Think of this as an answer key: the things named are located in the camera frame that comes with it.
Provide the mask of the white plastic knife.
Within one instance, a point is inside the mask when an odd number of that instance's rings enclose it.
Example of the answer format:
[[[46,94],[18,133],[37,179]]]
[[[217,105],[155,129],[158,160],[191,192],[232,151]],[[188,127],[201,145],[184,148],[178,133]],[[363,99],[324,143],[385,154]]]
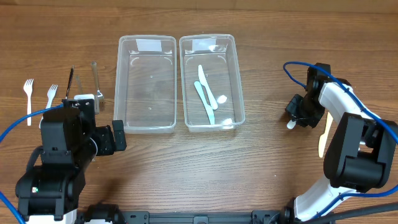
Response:
[[[209,86],[209,84],[208,84],[208,82],[207,82],[207,80],[206,80],[206,76],[205,76],[205,73],[204,73],[204,71],[203,71],[202,65],[199,65],[199,66],[198,66],[198,77],[199,77],[200,83],[201,83],[201,84],[205,87],[205,89],[206,89],[206,93],[207,93],[207,95],[208,95],[208,99],[209,99],[211,108],[212,108],[213,110],[217,110],[217,109],[218,109],[218,103],[216,102],[216,99],[215,99],[215,97],[214,97],[214,95],[213,95],[213,93],[212,93],[212,91],[211,91],[211,89],[210,89],[210,86]]]
[[[296,125],[296,121],[290,120],[290,121],[287,123],[287,128],[288,128],[288,129],[293,129],[293,128],[295,127],[295,125]]]

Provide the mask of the cream yellow plastic knife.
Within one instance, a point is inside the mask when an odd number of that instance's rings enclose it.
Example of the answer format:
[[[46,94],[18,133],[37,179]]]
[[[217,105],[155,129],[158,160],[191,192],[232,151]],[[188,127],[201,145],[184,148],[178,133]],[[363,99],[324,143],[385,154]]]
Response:
[[[333,117],[330,114],[330,112],[328,112],[327,117],[326,117],[325,130],[324,130],[324,133],[320,136],[319,142],[318,142],[318,156],[319,156],[319,158],[323,157],[323,154],[324,154],[324,151],[325,151],[325,147],[326,147],[326,141],[328,139],[328,134],[329,134],[332,122],[333,122]]]

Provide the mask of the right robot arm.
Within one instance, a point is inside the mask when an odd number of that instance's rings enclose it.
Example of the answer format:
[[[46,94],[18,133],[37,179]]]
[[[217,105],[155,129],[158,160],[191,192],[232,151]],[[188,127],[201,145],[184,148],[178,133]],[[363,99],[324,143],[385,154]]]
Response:
[[[351,84],[331,74],[329,64],[307,63],[305,96],[295,95],[285,108],[289,129],[314,128],[325,112],[337,129],[325,153],[323,176],[304,194],[294,198],[279,216],[280,223],[334,223],[335,220],[397,209],[396,203],[333,214],[351,197],[379,198],[397,187],[371,194],[388,181],[397,146],[397,124],[381,119],[354,94]]]

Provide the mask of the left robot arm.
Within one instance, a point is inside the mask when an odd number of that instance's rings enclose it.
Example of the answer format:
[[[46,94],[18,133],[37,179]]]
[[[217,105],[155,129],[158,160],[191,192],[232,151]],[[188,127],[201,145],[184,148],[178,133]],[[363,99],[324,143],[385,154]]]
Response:
[[[32,215],[62,221],[78,208],[92,160],[126,149],[121,120],[97,127],[94,113],[65,107],[47,111],[43,117],[42,145],[33,151],[16,184],[17,210],[25,222]]]

